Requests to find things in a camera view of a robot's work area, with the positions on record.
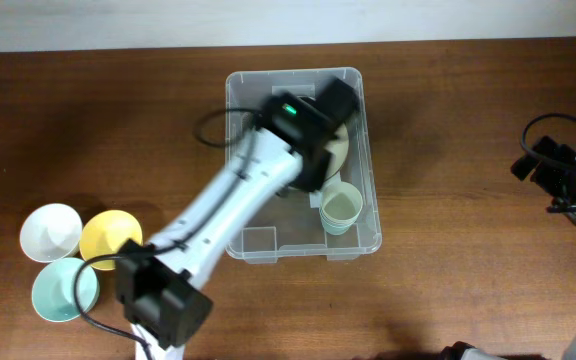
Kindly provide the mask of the cream plastic cup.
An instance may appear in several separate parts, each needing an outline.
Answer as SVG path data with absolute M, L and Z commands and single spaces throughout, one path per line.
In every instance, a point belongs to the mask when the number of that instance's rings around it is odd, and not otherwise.
M 320 208 L 336 219 L 358 218 L 363 209 L 363 197 L 351 183 L 332 183 L 322 192 Z

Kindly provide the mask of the mint green plastic cup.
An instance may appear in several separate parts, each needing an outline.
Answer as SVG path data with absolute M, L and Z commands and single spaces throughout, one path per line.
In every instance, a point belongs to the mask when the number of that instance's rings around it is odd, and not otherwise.
M 331 219 L 322 217 L 321 224 L 325 232 L 338 236 L 346 233 L 350 227 L 353 225 L 353 222 L 336 222 L 332 221 Z

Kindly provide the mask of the small yellow bowl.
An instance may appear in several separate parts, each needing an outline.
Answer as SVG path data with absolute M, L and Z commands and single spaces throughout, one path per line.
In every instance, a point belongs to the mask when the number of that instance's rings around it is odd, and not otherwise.
M 108 210 L 94 216 L 83 227 L 79 250 L 83 260 L 115 254 L 126 241 L 144 243 L 139 221 L 123 210 Z

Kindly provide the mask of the small white bowl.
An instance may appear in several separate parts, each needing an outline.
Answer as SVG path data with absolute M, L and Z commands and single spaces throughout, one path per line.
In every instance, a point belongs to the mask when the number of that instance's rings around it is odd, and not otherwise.
M 29 259 L 51 263 L 79 251 L 82 230 L 82 219 L 74 208 L 62 203 L 46 204 L 24 220 L 19 243 Z

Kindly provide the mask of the small mint green bowl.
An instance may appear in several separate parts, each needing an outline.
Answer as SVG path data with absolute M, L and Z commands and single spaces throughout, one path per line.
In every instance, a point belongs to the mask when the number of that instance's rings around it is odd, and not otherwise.
M 73 297 L 76 272 L 84 264 L 82 259 L 63 258 L 48 264 L 36 277 L 32 292 L 35 312 L 50 322 L 68 322 L 77 318 Z M 78 299 L 81 307 L 89 311 L 96 304 L 100 293 L 97 276 L 91 267 L 86 267 L 78 282 Z

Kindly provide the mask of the grey plastic cup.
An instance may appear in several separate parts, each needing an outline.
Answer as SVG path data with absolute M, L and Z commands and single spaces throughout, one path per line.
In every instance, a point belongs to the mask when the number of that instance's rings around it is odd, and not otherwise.
M 342 223 L 342 222 L 353 222 L 353 224 L 354 224 L 354 223 L 357 221 L 357 216 L 351 217 L 350 219 L 343 219 L 343 220 L 333 218 L 331 215 L 329 215 L 328 213 L 326 213 L 322 208 L 320 208 L 319 215 L 320 215 L 320 219 L 321 219 L 322 217 L 325 217 L 325 218 L 331 219 L 332 221 L 336 221 L 336 222 L 340 222 L 340 223 Z

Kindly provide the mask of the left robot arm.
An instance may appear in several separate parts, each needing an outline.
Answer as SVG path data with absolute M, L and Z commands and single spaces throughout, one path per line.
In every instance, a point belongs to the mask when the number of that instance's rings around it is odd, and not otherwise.
M 128 239 L 116 260 L 117 300 L 130 322 L 138 359 L 180 359 L 212 310 L 201 289 L 228 243 L 279 191 L 321 189 L 329 142 L 360 105 L 333 77 L 312 99 L 289 92 L 251 110 L 235 155 L 191 205 L 145 246 Z

